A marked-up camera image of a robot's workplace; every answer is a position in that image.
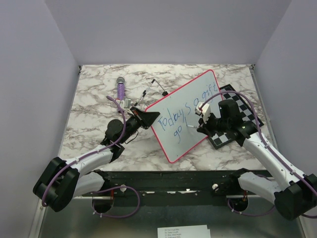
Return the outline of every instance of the microphone head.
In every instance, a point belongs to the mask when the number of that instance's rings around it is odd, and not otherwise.
[[[117,78],[117,83],[124,83],[124,82],[125,82],[125,80],[124,80],[123,77],[118,77]]]

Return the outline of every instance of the paper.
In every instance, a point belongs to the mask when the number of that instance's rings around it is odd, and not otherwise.
[[[158,238],[211,238],[207,225],[158,228]]]

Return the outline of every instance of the red border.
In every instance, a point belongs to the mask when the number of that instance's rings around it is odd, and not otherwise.
[[[158,101],[156,101],[155,103],[149,105],[149,106],[145,109],[145,111],[147,111],[147,109],[149,109],[150,107],[154,106],[156,103],[162,101],[164,98],[170,96],[171,94],[175,93],[176,91],[178,91],[178,90],[181,89],[182,87],[185,87],[187,84],[193,82],[195,79],[199,78],[200,76],[204,75],[205,73],[207,73],[207,72],[209,72],[209,71],[211,71],[211,72],[213,73],[214,78],[216,79],[217,86],[218,86],[218,91],[220,92],[220,88],[219,88],[219,84],[218,84],[216,75],[215,75],[215,73],[214,73],[214,71],[213,71],[212,69],[209,69],[209,70],[207,70],[206,72],[203,72],[202,74],[198,75],[196,78],[193,78],[193,79],[190,80],[189,82],[185,83],[183,86],[179,87],[179,88],[176,89],[175,91],[173,91],[173,92],[167,94],[165,97],[163,97],[163,98],[159,99]],[[203,138],[203,139],[202,139],[201,141],[199,141],[196,145],[194,145],[192,148],[190,148],[188,151],[186,151],[183,155],[181,155],[177,160],[175,160],[174,162],[171,162],[171,161],[169,160],[169,158],[168,158],[168,156],[167,156],[167,154],[166,154],[166,152],[165,152],[165,150],[164,150],[164,148],[163,148],[161,142],[159,141],[159,138],[158,138],[157,134],[155,133],[155,131],[154,131],[154,129],[153,129],[153,126],[151,126],[151,129],[152,129],[152,131],[153,131],[155,137],[157,138],[158,143],[159,143],[160,147],[162,148],[162,150],[163,150],[163,152],[164,152],[164,154],[165,154],[167,160],[168,160],[171,164],[173,164],[173,163],[175,163],[176,161],[178,161],[180,158],[182,158],[182,157],[183,157],[184,155],[186,155],[189,151],[191,151],[195,146],[197,146],[199,143],[201,143],[203,140],[205,140],[205,139],[208,137],[208,136],[206,136],[205,138]]]

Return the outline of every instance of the gray floor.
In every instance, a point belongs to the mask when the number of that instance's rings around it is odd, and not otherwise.
[[[265,200],[253,198],[248,211],[259,213],[270,207]],[[132,210],[114,207],[110,212],[123,215]],[[39,237],[157,238],[158,227],[189,225],[207,225],[212,238],[304,237],[298,221],[286,221],[276,211],[268,216],[250,218],[231,213],[227,207],[142,207],[130,218],[110,219],[93,215],[90,199],[75,199],[59,213],[47,209]]]

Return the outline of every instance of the marble tabletop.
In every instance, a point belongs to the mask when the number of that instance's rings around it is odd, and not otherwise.
[[[264,122],[263,133],[268,137],[258,95],[247,65],[223,64],[118,64],[84,65],[79,78],[60,157],[73,158],[94,149],[105,136],[107,124],[121,119],[114,103],[106,96],[116,97],[116,79],[125,78],[126,97],[134,103],[155,78],[171,92],[197,75],[213,69],[219,86],[231,84],[254,103],[259,118]],[[162,97],[162,90],[154,84],[146,95],[141,109]],[[264,167],[236,142],[215,150],[208,140],[203,141],[179,161],[167,161],[151,129],[139,129],[139,135],[125,145],[122,155],[114,162],[100,167],[104,171],[178,171],[178,170],[261,170]]]

